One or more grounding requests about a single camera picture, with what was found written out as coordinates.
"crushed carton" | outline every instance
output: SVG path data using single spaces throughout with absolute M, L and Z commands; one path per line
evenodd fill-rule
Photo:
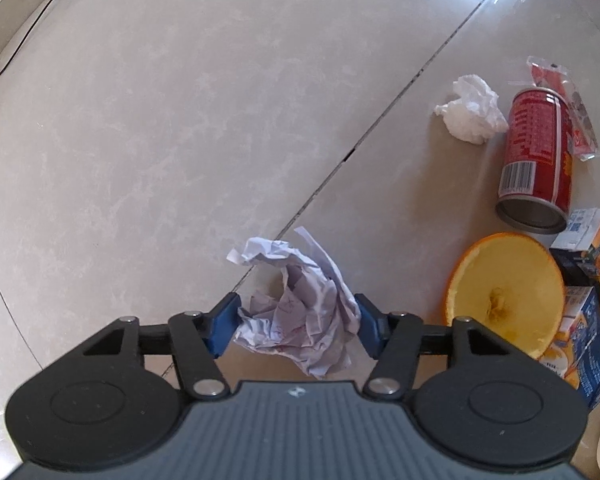
M 600 208 L 576 209 L 550 251 L 567 285 L 594 286 L 600 299 Z
M 566 288 L 560 329 L 540 362 L 578 390 L 590 410 L 600 402 L 600 304 L 593 287 Z

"crumpled tissue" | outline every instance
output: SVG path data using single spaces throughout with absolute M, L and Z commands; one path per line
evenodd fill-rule
M 454 81 L 454 92 L 459 99 L 434 108 L 436 115 L 442 115 L 451 135 L 482 144 L 509 129 L 498 108 L 498 94 L 483 79 L 475 74 L 463 75 Z
M 290 358 L 307 375 L 323 378 L 351 364 L 346 343 L 358 333 L 360 308 L 338 266 L 303 227 L 295 229 L 308 256 L 282 240 L 250 238 L 242 253 L 231 250 L 234 264 L 268 264 L 280 269 L 284 293 L 279 300 L 256 292 L 234 341 L 253 352 Z

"barcode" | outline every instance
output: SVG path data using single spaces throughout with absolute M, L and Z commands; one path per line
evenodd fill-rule
M 502 170 L 498 196 L 510 194 L 530 195 L 534 192 L 536 163 L 533 161 L 512 162 Z

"black cable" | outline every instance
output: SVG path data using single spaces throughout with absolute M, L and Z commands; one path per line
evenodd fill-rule
M 33 30 L 33 28 L 36 26 L 36 23 L 40 20 L 40 18 L 42 17 L 42 15 L 45 13 L 45 10 L 47 10 L 48 6 L 51 5 L 51 2 L 53 0 L 49 0 L 46 5 L 43 7 L 43 9 L 40 11 L 40 14 L 38 15 L 38 17 L 35 19 L 35 21 L 31 24 L 31 26 L 29 27 L 29 30 L 27 31 L 27 33 L 24 35 L 24 38 L 22 38 L 22 40 L 20 41 L 20 44 L 18 45 L 18 47 L 16 48 L 16 50 L 13 52 L 13 54 L 11 54 L 11 57 L 9 58 L 9 60 L 7 61 L 6 65 L 2 67 L 2 69 L 0 70 L 0 76 L 4 73 L 5 70 L 7 70 L 8 66 L 11 64 L 11 61 L 13 61 L 13 58 L 16 57 L 16 54 L 18 53 L 18 51 L 20 50 L 20 47 L 24 44 L 24 42 L 26 41 L 27 37 L 29 36 L 29 33 Z

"soda can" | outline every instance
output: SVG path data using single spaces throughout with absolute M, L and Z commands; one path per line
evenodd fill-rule
M 513 98 L 496 213 L 536 234 L 567 227 L 571 205 L 573 125 L 560 94 L 540 87 Z

